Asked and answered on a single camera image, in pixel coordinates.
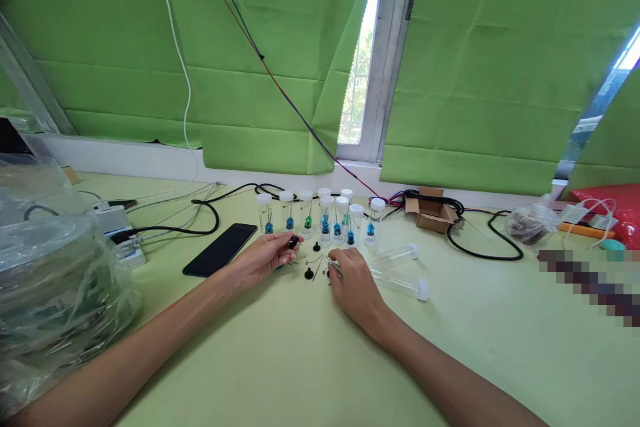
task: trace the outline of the red wire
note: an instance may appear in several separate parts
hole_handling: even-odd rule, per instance
[[[238,20],[238,18],[235,16],[235,13],[233,12],[233,9],[231,8],[231,6],[229,5],[229,2],[227,0],[224,0],[225,5],[227,6],[227,8],[229,9],[229,11],[231,12],[235,22],[238,24],[238,27],[240,27],[240,30],[242,30],[242,33],[244,33],[247,41],[249,42],[249,44],[251,44],[251,48],[254,50],[254,52],[256,52],[256,55],[258,55],[258,57],[260,58],[260,60],[262,61],[262,64],[265,66],[265,69],[267,70],[267,73],[269,74],[269,77],[271,77],[271,80],[273,80],[273,82],[275,83],[275,85],[278,87],[278,90],[285,96],[285,98],[291,102],[293,104],[293,102],[291,101],[291,99],[289,99],[289,97],[287,96],[287,94],[285,93],[284,90],[282,90],[282,87],[280,86],[280,84],[277,82],[277,80],[274,78],[274,76],[271,74],[271,71],[269,70],[267,64],[265,63],[264,58],[260,55],[260,52],[258,52],[258,50],[255,48],[253,42],[251,41],[251,39],[249,38],[247,32],[245,31],[245,29],[243,28],[243,26],[240,24],[240,21]],[[311,130],[309,128],[309,133],[311,133],[311,135],[313,135],[313,138],[315,138],[318,143],[322,144],[322,142],[320,142],[320,139],[315,135],[315,132],[313,130]],[[382,200],[384,200],[385,202],[389,203],[389,201],[387,199],[385,199],[384,197],[380,197],[380,195],[378,195],[376,193],[376,191],[374,189],[372,189],[371,187],[369,187],[365,182],[363,182],[362,180],[360,180],[354,173],[351,173],[349,171],[349,169],[347,169],[342,163],[340,163],[340,161],[329,151],[327,150],[327,153],[329,154],[329,156],[331,157],[331,159],[337,163],[338,165],[340,165],[349,175],[351,175],[353,178],[355,178],[358,182],[362,183],[366,188],[368,188],[376,197],[381,198]]]

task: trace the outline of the orange object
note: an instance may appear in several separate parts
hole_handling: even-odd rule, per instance
[[[563,222],[562,225],[560,226],[560,230],[562,232],[567,232],[570,227],[571,227],[571,224],[569,222]],[[573,228],[571,229],[571,233],[582,235],[585,237],[602,238],[602,235],[604,235],[605,231],[595,229],[592,227],[584,227],[584,226],[576,225],[576,226],[573,226]],[[614,237],[615,237],[615,232],[613,230],[607,234],[607,238],[614,238]]]

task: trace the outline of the red object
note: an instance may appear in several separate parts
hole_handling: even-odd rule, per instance
[[[614,199],[616,209],[613,216],[618,219],[618,223],[613,231],[629,250],[640,250],[640,183],[577,189],[571,193],[580,201],[590,198]],[[590,208],[592,205],[593,202],[587,202],[585,207]],[[598,205],[592,212],[607,215],[607,210],[602,205]]]

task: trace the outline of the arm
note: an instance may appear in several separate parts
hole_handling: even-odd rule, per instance
[[[405,324],[385,304],[362,255],[332,250],[343,273],[329,264],[336,302],[412,375],[452,426],[546,426],[532,411],[466,368]]]
[[[291,234],[269,234],[142,328],[9,419],[8,426],[108,426],[171,355],[237,294],[295,259]]]

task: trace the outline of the pixelated area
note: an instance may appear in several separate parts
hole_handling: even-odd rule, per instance
[[[640,327],[640,251],[541,250],[540,272],[556,275],[559,284],[588,296],[627,327]]]

